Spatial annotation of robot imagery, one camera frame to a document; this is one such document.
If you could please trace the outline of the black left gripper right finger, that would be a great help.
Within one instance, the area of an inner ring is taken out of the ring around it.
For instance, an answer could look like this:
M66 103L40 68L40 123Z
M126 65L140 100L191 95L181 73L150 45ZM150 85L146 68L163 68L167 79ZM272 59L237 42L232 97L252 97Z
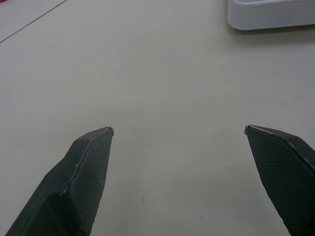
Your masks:
M315 150L298 136L247 125L261 182L291 236L315 236Z

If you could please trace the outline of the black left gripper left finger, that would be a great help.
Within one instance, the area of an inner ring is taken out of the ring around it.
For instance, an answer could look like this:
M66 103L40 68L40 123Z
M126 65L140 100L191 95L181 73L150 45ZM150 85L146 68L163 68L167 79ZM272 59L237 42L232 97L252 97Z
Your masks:
M42 179L5 236L90 236L106 182L114 130L76 139Z

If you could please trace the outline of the white plastic tray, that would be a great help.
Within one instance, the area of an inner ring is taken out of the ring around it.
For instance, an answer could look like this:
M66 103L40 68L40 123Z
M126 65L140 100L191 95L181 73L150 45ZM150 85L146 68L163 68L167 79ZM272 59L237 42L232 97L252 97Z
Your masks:
M227 21L237 30L315 25L315 0L227 0Z

